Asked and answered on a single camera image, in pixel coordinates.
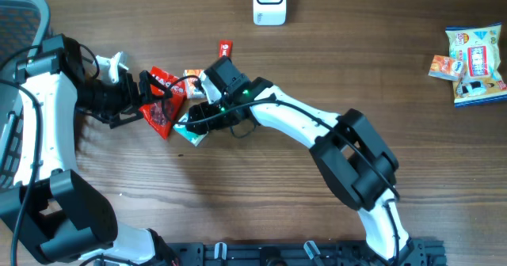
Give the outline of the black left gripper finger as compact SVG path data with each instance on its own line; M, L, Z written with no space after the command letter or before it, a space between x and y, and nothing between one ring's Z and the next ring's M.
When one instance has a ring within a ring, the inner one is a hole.
M135 111L133 113L125 114L121 113L116 116L113 116L109 122L109 127L111 129L124 126L126 124L133 123L137 120L142 120L143 114L140 111Z
M139 74L139 106L151 105L156 102L163 102L173 97L171 88L160 83L147 70Z

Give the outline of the teal Kleenex tissue pack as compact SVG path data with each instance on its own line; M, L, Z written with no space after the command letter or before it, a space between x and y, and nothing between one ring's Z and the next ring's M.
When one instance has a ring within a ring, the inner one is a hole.
M183 136L187 141L192 143L194 146L198 146L208 134L198 135L191 132L186 125L175 124L173 129Z

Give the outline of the red coffee stick sachet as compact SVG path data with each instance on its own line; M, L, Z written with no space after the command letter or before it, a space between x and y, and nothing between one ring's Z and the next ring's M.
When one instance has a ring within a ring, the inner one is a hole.
M233 41L232 40L221 40L219 42L219 57L231 57L233 47Z

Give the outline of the orange small carton box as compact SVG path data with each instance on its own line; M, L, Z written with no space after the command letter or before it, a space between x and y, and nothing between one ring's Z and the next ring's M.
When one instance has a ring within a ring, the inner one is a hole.
M448 56L434 55L428 76L456 82L464 76L464 72L465 66L462 61Z

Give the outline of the yellow white snack bag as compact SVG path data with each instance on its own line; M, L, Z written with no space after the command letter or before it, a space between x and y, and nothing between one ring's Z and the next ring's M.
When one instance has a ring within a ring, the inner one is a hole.
M466 107L506 100L501 64L501 23L485 27L449 26L449 56L464 64L463 77L453 83L454 105Z

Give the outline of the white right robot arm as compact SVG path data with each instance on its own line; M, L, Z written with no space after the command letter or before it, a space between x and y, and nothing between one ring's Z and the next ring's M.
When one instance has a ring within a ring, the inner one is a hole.
M396 209L398 159L363 113L312 108L269 80L250 80L226 56L198 74L196 87L207 100L190 108L189 131L202 135L249 120L289 136L309 150L330 191L357 211L369 249L391 265L407 257L410 235Z

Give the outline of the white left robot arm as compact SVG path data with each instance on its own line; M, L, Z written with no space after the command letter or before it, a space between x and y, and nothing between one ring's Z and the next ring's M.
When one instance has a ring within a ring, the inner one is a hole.
M112 81L87 77L84 46L64 35L27 48L10 85L23 103L22 150L11 189L1 194L1 218L11 247L36 261L178 265L178 255L151 229L117 221L111 203L78 174L74 114L82 110L110 127L142 118L144 105L163 101L147 71L138 81L115 67Z

